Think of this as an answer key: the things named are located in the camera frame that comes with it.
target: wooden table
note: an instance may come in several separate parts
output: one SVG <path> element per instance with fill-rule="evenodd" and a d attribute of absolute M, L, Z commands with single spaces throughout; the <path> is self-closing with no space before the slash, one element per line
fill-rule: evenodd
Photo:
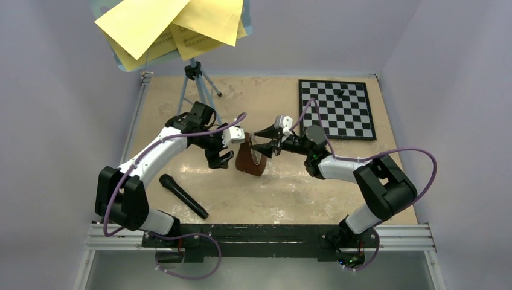
<path fill-rule="evenodd" d="M 255 132 L 274 123 L 280 114 L 298 118 L 298 77 L 213 77 L 222 97 L 214 95 L 217 111 L 224 122 L 232 122 L 241 112 L 246 132 Z M 377 141 L 336 141 L 334 149 L 342 156 L 371 156 L 396 147 L 380 88 L 375 78 L 315 78 L 365 82 L 370 98 Z M 183 77 L 152 77 L 139 113 L 132 138 L 134 156 L 160 132 L 165 122 L 176 115 Z M 187 98 L 199 100 L 194 82 L 188 82 Z M 183 111 L 191 108 L 184 103 Z M 238 145 L 231 150 L 238 151 Z M 398 155 L 393 158 L 399 163 Z M 203 150 L 191 146 L 171 160 L 147 189 L 152 207 L 178 217 L 182 223 L 209 224 L 337 224 L 363 202 L 356 184 L 337 180 L 319 180 L 306 172 L 300 155 L 283 152 L 267 162 L 261 177 L 239 172 L 234 159 L 229 169 L 208 168 Z M 162 188 L 158 178 L 167 173 L 177 180 L 210 214 L 203 221 L 171 192 Z M 387 222 L 416 224 L 414 209 L 408 208 Z"/>

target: blue clipboard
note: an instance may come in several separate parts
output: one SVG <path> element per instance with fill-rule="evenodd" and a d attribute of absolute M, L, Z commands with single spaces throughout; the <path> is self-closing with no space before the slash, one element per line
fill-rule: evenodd
<path fill-rule="evenodd" d="M 122 0 L 90 0 L 91 1 L 91 10 L 92 14 L 94 15 L 94 19 L 100 18 L 102 15 L 107 13 L 110 9 L 114 8 L 117 4 L 119 4 Z M 242 8 L 242 24 L 245 28 L 245 32 L 247 33 L 247 36 L 252 34 L 252 25 L 251 25 L 251 14 L 250 14 L 250 8 L 249 8 L 249 0 L 243 0 L 243 8 Z M 114 59 L 117 63 L 117 67 L 119 67 L 122 71 L 127 71 L 124 67 L 124 65 L 121 63 L 119 58 L 115 55 L 114 51 L 112 50 L 112 54 L 114 55 Z M 139 69 L 146 68 L 148 66 L 155 65 L 157 63 L 161 62 L 167 62 L 169 60 L 177 59 L 179 57 L 178 50 L 173 50 L 169 53 L 164 54 L 163 56 L 157 57 L 153 59 L 150 62 L 147 62 L 145 65 L 140 66 L 133 71 L 137 71 Z"/>

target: robotic arm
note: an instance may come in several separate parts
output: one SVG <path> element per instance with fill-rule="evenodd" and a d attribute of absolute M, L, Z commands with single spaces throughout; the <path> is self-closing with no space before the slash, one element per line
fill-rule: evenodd
<path fill-rule="evenodd" d="M 123 192 L 117 194 L 112 204 L 109 220 L 132 231 L 151 231 L 163 236 L 179 235 L 179 219 L 150 208 L 146 187 L 173 157 L 191 145 L 204 149 L 209 168 L 228 168 L 228 161 L 234 156 L 233 151 L 222 156 L 220 152 L 230 144 L 243 143 L 245 135 L 243 129 L 235 126 L 215 134 L 201 134 L 211 128 L 208 123 L 214 114 L 216 112 L 213 108 L 195 102 L 190 112 L 169 119 L 160 134 L 131 160 L 116 169 L 105 167 L 98 179 L 96 214 L 105 216 L 116 186 L 123 175 L 129 172 L 121 185 Z"/>
<path fill-rule="evenodd" d="M 348 240 L 362 240 L 362 233 L 386 221 L 411 204 L 417 191 L 409 178 L 389 155 L 371 161 L 347 161 L 327 151 L 327 139 L 319 126 L 306 128 L 299 137 L 290 130 L 292 118 L 277 116 L 274 125 L 254 133 L 271 139 L 252 149 L 272 158 L 282 150 L 306 156 L 306 171 L 318 179 L 339 179 L 356 183 L 365 203 L 339 223 L 337 233 L 328 237 L 334 247 Z"/>

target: table top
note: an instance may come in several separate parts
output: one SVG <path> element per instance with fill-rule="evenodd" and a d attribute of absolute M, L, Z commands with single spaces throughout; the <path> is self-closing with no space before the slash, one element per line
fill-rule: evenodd
<path fill-rule="evenodd" d="M 366 157 L 396 148 L 391 125 L 375 78 L 331 77 L 212 77 L 222 92 L 214 94 L 214 104 L 224 122 L 232 122 L 247 112 L 242 128 L 246 132 L 262 130 L 280 114 L 294 120 L 299 116 L 299 79 L 365 82 L 368 90 L 376 141 L 333 140 L 338 155 Z M 148 93 L 138 114 L 131 139 L 130 157 L 148 145 L 176 115 L 183 77 L 152 77 Z M 199 100 L 194 82 L 188 82 L 186 96 Z M 191 105 L 184 102 L 182 112 Z M 239 145 L 231 146 L 235 154 Z M 400 164 L 397 154 L 391 155 Z M 306 172 L 304 156 L 283 152 L 267 161 L 261 177 L 242 173 L 235 168 L 211 170 L 202 149 L 191 146 L 173 158 L 147 187 L 152 207 L 170 213 L 182 223 L 209 224 L 337 224 L 363 202 L 356 184 L 339 180 L 320 180 Z M 158 182 L 169 174 L 210 214 L 203 221 Z M 416 224 L 414 209 L 409 207 L 387 224 Z"/>

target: white wall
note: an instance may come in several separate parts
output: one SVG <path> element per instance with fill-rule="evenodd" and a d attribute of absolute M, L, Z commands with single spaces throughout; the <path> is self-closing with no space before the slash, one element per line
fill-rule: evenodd
<path fill-rule="evenodd" d="M 199 56 L 211 74 L 378 73 L 420 0 L 252 0 L 253 35 Z M 183 74 L 176 59 L 151 68 Z"/>
<path fill-rule="evenodd" d="M 0 288 L 71 289 L 97 175 L 116 164 L 138 74 L 88 1 L 0 2 Z"/>
<path fill-rule="evenodd" d="M 415 207 L 449 289 L 512 288 L 512 2 L 423 0 L 382 72 L 399 146 L 439 173 Z M 415 180 L 426 158 L 402 155 Z"/>

